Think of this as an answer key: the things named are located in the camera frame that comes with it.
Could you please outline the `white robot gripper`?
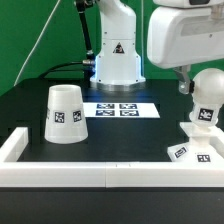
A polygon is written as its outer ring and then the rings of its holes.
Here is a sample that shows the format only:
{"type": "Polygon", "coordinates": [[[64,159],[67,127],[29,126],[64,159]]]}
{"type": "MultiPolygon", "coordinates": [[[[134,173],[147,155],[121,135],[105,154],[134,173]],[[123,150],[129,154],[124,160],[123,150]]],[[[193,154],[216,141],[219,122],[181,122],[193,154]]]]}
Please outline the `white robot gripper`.
{"type": "Polygon", "coordinates": [[[179,92],[191,94],[192,64],[224,58],[224,12],[215,19],[210,8],[158,7],[148,27],[147,56],[160,68],[174,68],[179,92]]]}

